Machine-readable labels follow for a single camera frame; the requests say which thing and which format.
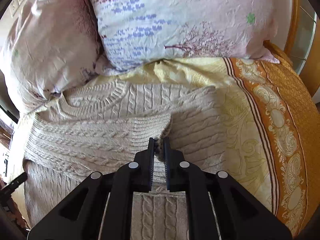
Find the beige cable knit sweater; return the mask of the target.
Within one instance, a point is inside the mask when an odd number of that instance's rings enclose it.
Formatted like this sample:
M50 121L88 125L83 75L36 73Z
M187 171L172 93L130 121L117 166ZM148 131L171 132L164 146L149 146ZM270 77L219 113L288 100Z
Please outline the beige cable knit sweater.
M29 220L36 225L90 173L107 174L133 161L149 138L201 169L223 166L225 97L214 86L134 85L112 81L73 89L36 113L24 152Z

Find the yellow patterned bed sheet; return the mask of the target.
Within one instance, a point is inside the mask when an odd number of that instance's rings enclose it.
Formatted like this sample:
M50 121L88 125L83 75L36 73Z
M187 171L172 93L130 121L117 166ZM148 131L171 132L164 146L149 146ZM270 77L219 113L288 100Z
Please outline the yellow patterned bed sheet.
M198 132L172 125L172 147L204 170L229 172L297 238L319 206L319 112L287 55L273 44L266 46L278 64L161 60L118 79L214 87L214 128L201 139Z

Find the pink floral upper pillow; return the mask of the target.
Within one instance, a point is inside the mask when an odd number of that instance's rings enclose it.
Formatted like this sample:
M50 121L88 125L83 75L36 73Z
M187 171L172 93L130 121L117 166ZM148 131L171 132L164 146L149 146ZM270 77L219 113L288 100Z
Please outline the pink floral upper pillow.
M96 75L101 54L89 0L26 0L1 48L8 94L21 113Z

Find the white lavender lower pillow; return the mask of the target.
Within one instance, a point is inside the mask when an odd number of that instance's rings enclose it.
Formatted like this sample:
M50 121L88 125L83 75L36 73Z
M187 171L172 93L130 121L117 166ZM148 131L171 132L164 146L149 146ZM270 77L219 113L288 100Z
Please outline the white lavender lower pillow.
M90 0L104 54L101 75L161 59L276 59L264 46L285 45L292 0Z

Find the wooden bed headboard frame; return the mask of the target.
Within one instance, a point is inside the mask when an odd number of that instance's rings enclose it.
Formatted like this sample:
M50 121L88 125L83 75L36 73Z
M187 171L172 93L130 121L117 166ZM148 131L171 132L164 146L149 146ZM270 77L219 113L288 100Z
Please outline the wooden bed headboard frame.
M292 0L284 52L293 62L311 97L319 95L319 17L308 0Z

